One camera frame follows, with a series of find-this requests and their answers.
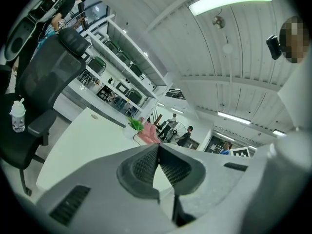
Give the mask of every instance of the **black shirt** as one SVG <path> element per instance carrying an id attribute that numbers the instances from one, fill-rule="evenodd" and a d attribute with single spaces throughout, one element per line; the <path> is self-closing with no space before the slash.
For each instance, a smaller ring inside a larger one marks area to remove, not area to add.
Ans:
<path id="1" fill-rule="evenodd" d="M 183 135 L 184 139 L 179 139 L 179 141 L 177 142 L 177 144 L 179 146 L 184 146 L 186 144 L 186 142 L 189 140 L 189 138 L 191 137 L 191 133 L 187 132 Z"/>
<path id="2" fill-rule="evenodd" d="M 58 9 L 58 13 L 62 14 L 62 18 L 65 18 L 67 14 L 72 10 L 76 0 L 65 0 L 64 3 Z"/>

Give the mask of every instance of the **blue shirt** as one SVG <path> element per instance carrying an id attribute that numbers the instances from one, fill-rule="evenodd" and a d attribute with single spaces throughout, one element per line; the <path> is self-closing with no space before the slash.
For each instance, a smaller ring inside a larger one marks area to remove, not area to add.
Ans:
<path id="1" fill-rule="evenodd" d="M 228 155 L 229 153 L 230 153 L 230 150 L 223 150 L 223 151 L 220 152 L 219 154 Z"/>

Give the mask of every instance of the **white ceiling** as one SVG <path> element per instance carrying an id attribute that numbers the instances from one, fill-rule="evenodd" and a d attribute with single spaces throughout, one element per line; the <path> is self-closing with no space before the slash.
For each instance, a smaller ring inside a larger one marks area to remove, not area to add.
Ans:
<path id="1" fill-rule="evenodd" d="M 216 129 L 256 146 L 271 142 L 274 129 L 287 132 L 293 127 L 276 91 L 296 64 L 283 57 L 274 61 L 266 45 L 296 15 L 285 0 L 233 4 L 196 17 L 188 5 L 197 0 L 103 1 L 118 18 L 122 15 L 119 26 L 127 27 L 130 37 L 147 49 L 155 66 L 174 74 L 199 118 L 213 118 Z M 223 29 L 212 24 L 217 14 L 225 20 Z M 227 42 L 231 54 L 222 50 Z M 252 128 L 209 114 L 217 111 L 251 120 Z"/>

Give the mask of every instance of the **railing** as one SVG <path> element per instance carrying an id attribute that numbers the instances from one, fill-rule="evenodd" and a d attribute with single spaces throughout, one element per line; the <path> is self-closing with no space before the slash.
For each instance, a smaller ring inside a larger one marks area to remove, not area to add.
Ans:
<path id="1" fill-rule="evenodd" d="M 166 96 L 176 98 L 176 99 L 185 99 L 182 92 L 178 89 L 169 89 L 169 91 L 166 93 Z"/>
<path id="2" fill-rule="evenodd" d="M 157 112 L 157 109 L 155 108 L 155 110 L 152 111 L 150 121 L 152 124 L 154 124 L 157 119 L 158 119 L 158 112 Z"/>

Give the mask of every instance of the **chair headrest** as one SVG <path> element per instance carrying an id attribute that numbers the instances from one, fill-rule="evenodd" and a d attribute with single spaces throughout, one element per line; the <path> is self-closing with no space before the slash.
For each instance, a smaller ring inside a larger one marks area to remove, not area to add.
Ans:
<path id="1" fill-rule="evenodd" d="M 76 56 L 81 57 L 90 43 L 74 28 L 65 28 L 59 31 L 58 39 Z"/>

